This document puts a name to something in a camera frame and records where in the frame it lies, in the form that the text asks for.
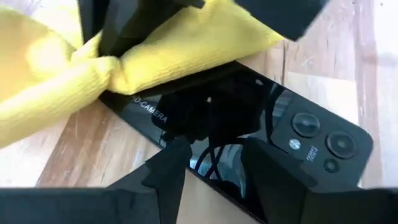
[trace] wooden surface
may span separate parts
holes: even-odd
[[[0,0],[27,15],[50,2]],[[241,60],[371,134],[367,188],[398,186],[397,11],[396,0],[331,0],[304,38]],[[157,150],[96,101],[1,149],[0,187],[106,186]],[[185,182],[179,223],[254,223],[190,173]]]

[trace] smartphone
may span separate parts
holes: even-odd
[[[254,193],[262,189],[244,165],[250,161],[242,163],[245,140],[289,158],[275,160],[320,193],[355,189],[373,148],[357,125],[238,62],[100,99],[161,149],[185,136],[193,154],[187,168],[262,223],[265,208]]]

